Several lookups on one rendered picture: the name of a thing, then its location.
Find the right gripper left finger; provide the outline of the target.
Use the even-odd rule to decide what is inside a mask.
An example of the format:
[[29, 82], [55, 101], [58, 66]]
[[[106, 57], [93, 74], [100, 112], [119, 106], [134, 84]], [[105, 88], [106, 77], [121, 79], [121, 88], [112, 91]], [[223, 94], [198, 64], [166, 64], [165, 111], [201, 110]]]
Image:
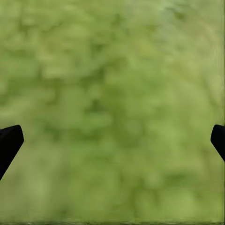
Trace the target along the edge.
[[24, 143], [20, 125], [0, 130], [0, 180]]

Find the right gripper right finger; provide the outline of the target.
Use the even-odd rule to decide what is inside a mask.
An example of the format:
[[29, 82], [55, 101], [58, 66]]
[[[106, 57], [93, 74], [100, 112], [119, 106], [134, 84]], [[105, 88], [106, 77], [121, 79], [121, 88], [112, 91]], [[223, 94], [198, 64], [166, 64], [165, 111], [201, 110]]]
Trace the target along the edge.
[[210, 141], [225, 161], [225, 126], [214, 125]]

